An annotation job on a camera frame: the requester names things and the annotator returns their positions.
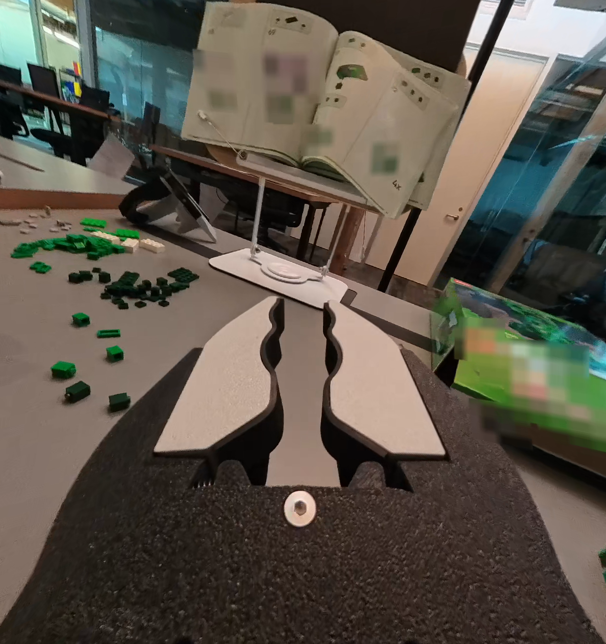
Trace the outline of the colourful wall poster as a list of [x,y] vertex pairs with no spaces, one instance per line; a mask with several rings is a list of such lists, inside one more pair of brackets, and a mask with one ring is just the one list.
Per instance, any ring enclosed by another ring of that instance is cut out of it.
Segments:
[[82,96],[82,69],[80,62],[73,60],[70,66],[59,67],[57,76],[63,100],[79,103]]

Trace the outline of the white book stand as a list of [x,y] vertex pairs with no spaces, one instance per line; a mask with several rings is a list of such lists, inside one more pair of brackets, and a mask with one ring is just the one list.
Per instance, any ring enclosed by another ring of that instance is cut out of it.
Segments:
[[209,261],[210,266],[315,309],[322,309],[331,300],[341,300],[347,291],[347,285],[340,279],[328,277],[331,261],[338,248],[338,238],[331,247],[329,259],[320,270],[279,258],[260,249],[258,232],[266,183],[274,183],[281,191],[291,189],[308,193],[319,200],[341,203],[362,211],[384,214],[383,210],[364,197],[352,184],[333,181],[251,153],[239,144],[230,143],[202,109],[197,111],[197,117],[211,126],[221,141],[235,152],[236,169],[244,170],[259,180],[250,248],[214,257]]

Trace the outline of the scattered grey lego pieces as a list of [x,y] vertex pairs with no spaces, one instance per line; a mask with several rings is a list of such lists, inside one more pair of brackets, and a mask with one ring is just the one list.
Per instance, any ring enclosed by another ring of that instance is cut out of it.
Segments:
[[57,235],[71,232],[79,225],[78,220],[44,209],[0,209],[0,232],[12,231],[17,236],[35,234]]

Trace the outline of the thin dark stick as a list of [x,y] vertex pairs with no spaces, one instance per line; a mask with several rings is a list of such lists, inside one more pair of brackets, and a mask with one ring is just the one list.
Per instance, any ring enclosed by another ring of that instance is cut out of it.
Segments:
[[8,162],[11,162],[13,164],[17,164],[17,165],[20,165],[20,166],[25,167],[27,169],[33,170],[33,171],[37,171],[37,172],[41,172],[41,173],[45,172],[45,170],[42,169],[41,167],[38,167],[36,165],[32,165],[32,164],[29,164],[27,162],[24,162],[23,160],[20,160],[19,158],[10,157],[9,155],[3,154],[1,152],[0,152],[0,158],[6,160]]

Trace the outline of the pile of dark green lego pieces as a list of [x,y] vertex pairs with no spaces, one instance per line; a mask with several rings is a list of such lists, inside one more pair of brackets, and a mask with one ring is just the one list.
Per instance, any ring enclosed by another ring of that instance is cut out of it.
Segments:
[[114,279],[111,273],[94,267],[70,272],[67,281],[75,285],[96,282],[101,286],[99,297],[102,300],[126,310],[130,305],[138,309],[152,304],[167,308],[174,295],[188,290],[199,278],[197,273],[189,269],[178,268],[153,279],[141,279],[139,273],[126,270]]

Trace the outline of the pile of bright green lego pieces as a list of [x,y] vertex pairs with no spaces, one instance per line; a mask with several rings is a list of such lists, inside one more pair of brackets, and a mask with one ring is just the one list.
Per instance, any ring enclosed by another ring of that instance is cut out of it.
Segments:
[[23,242],[12,250],[10,257],[12,259],[30,259],[40,251],[60,251],[73,255],[85,255],[89,260],[100,260],[107,256],[126,253],[123,245],[101,237],[68,234],[64,237],[48,237]]

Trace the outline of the wooden table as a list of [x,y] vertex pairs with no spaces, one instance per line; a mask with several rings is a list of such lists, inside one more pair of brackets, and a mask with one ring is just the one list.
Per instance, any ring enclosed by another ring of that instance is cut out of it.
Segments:
[[337,243],[331,252],[329,261],[331,273],[344,276],[350,254],[360,227],[365,227],[365,217],[374,213],[374,207],[366,205],[362,197],[350,196],[346,187],[341,187],[335,181],[325,180],[314,174],[295,171],[288,174],[292,168],[279,163],[273,163],[264,157],[253,155],[236,159],[236,153],[231,149],[211,146],[205,156],[196,155],[189,151],[168,148],[152,144],[150,149],[171,162],[180,160],[183,164],[196,167],[200,171],[217,173],[235,180],[248,181],[258,184],[263,180],[267,189],[284,193],[291,197],[323,204],[341,204],[342,215],[335,227]]

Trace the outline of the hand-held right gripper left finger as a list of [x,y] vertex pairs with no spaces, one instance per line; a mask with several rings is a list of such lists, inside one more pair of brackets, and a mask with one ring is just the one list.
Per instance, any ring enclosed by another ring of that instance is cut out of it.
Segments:
[[202,348],[156,445],[158,457],[204,459],[212,474],[238,461],[264,486],[283,436],[276,367],[285,302],[269,296],[221,328]]

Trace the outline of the long wooden desk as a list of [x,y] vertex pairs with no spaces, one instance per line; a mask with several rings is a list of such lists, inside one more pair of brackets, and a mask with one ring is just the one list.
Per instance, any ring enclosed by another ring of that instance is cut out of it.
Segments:
[[31,88],[26,88],[25,86],[14,85],[5,81],[0,80],[0,89],[6,90],[8,92],[17,93],[22,97],[32,99],[37,102],[41,102],[46,105],[46,107],[52,107],[53,109],[58,110],[59,112],[64,112],[69,115],[74,115],[82,118],[91,118],[94,120],[100,120],[103,122],[110,122],[114,124],[120,124],[121,119],[116,115],[111,115],[109,113],[99,111],[97,109],[89,108],[87,106],[82,106],[78,103],[72,103],[64,101],[63,99],[58,99],[52,95],[45,93],[37,92]]

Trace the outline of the black computer monitor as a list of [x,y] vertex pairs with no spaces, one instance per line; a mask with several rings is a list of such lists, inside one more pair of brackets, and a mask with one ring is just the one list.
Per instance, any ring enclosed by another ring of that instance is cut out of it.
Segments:
[[31,78],[31,86],[39,92],[55,99],[61,98],[57,75],[53,69],[28,62],[27,68]]
[[110,92],[83,84],[81,85],[79,104],[96,111],[107,113],[110,106]]

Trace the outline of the green lego box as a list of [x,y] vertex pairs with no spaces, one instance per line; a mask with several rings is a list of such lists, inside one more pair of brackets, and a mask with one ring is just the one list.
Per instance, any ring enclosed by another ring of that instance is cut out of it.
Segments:
[[430,314],[430,364],[483,429],[606,479],[606,342],[456,279]]

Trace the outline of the open lego instruction booklet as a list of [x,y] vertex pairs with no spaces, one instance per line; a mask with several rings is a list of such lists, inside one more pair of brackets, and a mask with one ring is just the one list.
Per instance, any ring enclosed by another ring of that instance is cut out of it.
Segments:
[[210,2],[181,138],[352,184],[398,218],[430,205],[470,83],[305,10]]

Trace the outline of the white door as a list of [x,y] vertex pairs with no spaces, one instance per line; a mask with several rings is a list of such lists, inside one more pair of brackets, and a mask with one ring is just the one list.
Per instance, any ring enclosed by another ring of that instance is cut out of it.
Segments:
[[441,199],[430,208],[431,222],[439,227],[430,235],[426,286],[435,284],[551,65],[550,56],[492,53],[453,141]]

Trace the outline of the black tablet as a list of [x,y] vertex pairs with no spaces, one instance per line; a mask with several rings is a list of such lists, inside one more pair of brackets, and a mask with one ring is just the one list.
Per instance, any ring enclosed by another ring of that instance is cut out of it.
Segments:
[[177,199],[182,211],[187,213],[191,219],[198,220],[202,216],[206,217],[201,205],[190,195],[186,186],[172,170],[163,169],[160,172],[160,179]]

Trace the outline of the black office chair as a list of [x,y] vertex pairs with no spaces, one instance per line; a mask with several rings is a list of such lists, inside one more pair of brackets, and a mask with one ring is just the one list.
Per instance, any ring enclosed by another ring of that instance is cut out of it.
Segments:
[[[242,236],[238,228],[239,221],[254,221],[257,197],[258,193],[254,190],[230,199],[234,214],[234,234]],[[288,227],[298,227],[303,219],[306,205],[308,202],[304,199],[266,189],[262,199],[257,235],[259,245],[284,253],[285,248],[269,236],[269,230],[285,232]]]
[[88,120],[81,117],[69,117],[70,134],[63,129],[61,114],[57,109],[46,108],[49,113],[49,128],[35,127],[30,134],[35,139],[48,144],[55,157],[69,156],[76,164],[86,166],[99,145],[96,145],[92,127]]

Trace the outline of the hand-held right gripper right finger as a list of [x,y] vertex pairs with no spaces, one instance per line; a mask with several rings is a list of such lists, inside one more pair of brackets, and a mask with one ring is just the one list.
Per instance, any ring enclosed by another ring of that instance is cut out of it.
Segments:
[[384,483],[409,487],[402,463],[445,461],[447,449],[397,343],[338,301],[324,304],[323,334],[321,438],[340,485],[375,463]]

